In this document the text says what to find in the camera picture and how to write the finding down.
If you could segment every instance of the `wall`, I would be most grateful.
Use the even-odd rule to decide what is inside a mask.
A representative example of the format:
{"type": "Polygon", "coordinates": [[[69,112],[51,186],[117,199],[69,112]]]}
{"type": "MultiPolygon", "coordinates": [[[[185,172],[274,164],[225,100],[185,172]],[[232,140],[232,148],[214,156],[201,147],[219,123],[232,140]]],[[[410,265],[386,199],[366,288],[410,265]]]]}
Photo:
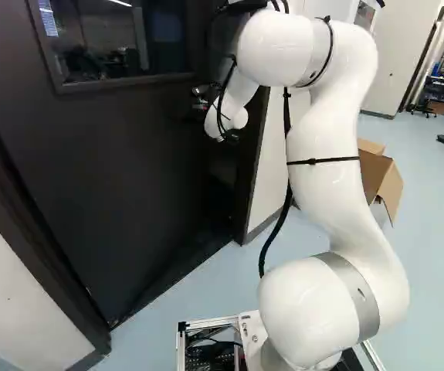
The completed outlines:
{"type": "MultiPolygon", "coordinates": [[[[296,0],[290,1],[290,6],[309,17],[331,15],[333,19],[352,22],[355,13],[352,14],[351,9],[357,9],[357,3],[358,0],[296,0]]],[[[269,97],[247,233],[277,212],[285,199],[287,170],[282,93],[283,89],[272,88],[269,97]]],[[[294,90],[292,95],[290,113],[292,121],[296,121],[309,107],[310,95],[305,90],[294,90]]]]}
{"type": "Polygon", "coordinates": [[[439,0],[388,0],[373,32],[378,73],[363,109],[395,116],[439,10],[439,0]]]}
{"type": "Polygon", "coordinates": [[[61,371],[93,350],[0,235],[0,356],[25,371],[61,371]]]}

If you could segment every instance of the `cardboard box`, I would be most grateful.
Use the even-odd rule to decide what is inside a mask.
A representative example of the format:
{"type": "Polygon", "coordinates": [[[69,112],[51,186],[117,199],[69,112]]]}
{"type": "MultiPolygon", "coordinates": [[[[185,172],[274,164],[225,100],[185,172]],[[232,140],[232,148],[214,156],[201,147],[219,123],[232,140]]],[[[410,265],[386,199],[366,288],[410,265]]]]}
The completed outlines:
{"type": "Polygon", "coordinates": [[[383,156],[384,145],[359,139],[358,147],[366,200],[370,206],[383,203],[393,225],[404,186],[397,165],[392,158],[383,156]]]}
{"type": "Polygon", "coordinates": [[[428,103],[428,108],[432,109],[435,114],[444,114],[444,103],[431,101],[428,103]]]}
{"type": "Polygon", "coordinates": [[[375,155],[383,155],[385,153],[385,146],[374,143],[373,141],[368,141],[366,139],[358,138],[358,147],[362,151],[366,151],[375,155]]]}

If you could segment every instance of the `light blue floor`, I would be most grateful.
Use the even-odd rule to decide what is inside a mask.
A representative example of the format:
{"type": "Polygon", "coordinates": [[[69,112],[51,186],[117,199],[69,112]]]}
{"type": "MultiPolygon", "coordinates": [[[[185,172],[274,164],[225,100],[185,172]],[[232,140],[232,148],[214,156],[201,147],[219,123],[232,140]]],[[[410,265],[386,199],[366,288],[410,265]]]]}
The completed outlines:
{"type": "MultiPolygon", "coordinates": [[[[359,121],[359,135],[387,145],[405,183],[395,228],[387,235],[405,264],[412,306],[403,323],[373,341],[388,371],[444,371],[444,145],[435,141],[442,133],[444,117],[359,121]]],[[[256,309],[257,258],[267,233],[246,247],[224,247],[115,330],[114,350],[93,370],[175,371],[177,322],[256,309]]],[[[267,266],[326,248],[326,235],[293,209],[267,266]]]]}

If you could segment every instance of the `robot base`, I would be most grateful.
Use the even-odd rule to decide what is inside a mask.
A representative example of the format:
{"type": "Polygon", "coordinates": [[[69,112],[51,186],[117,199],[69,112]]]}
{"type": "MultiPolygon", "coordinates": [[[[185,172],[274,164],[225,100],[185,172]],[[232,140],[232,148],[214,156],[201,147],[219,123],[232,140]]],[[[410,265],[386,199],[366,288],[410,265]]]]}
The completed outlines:
{"type": "MultiPolygon", "coordinates": [[[[238,346],[234,348],[234,359],[246,361],[248,371],[294,371],[276,352],[267,341],[268,335],[263,326],[259,311],[248,311],[230,317],[210,318],[200,321],[179,322],[177,331],[177,371],[193,369],[190,362],[186,362],[186,349],[200,343],[203,339],[218,335],[220,339],[227,338],[226,331],[232,331],[229,340],[241,342],[243,355],[238,346]]],[[[369,362],[375,371],[385,371],[381,360],[376,355],[369,342],[361,344],[369,362]]],[[[333,371],[364,371],[352,349],[345,350],[330,357],[318,365],[315,370],[330,369],[337,364],[333,371]]],[[[235,362],[234,371],[245,369],[239,362],[235,362]]]]}

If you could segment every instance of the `white robotic arm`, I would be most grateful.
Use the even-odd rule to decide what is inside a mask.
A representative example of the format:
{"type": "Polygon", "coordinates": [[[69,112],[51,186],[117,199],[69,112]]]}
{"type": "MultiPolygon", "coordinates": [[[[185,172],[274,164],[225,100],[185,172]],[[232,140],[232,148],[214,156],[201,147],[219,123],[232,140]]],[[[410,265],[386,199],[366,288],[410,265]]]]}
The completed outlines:
{"type": "MultiPolygon", "coordinates": [[[[395,324],[409,303],[404,269],[368,207],[358,161],[358,113],[378,54],[357,26],[264,9],[244,25],[236,58],[222,101],[226,128],[247,122],[244,106],[259,85],[309,86],[312,104],[287,135],[287,162],[351,159],[289,165],[294,198],[327,230],[330,251],[279,266],[259,285],[271,346],[292,369],[311,369],[395,324]]],[[[221,136],[216,107],[205,120],[213,138],[221,136]]]]}

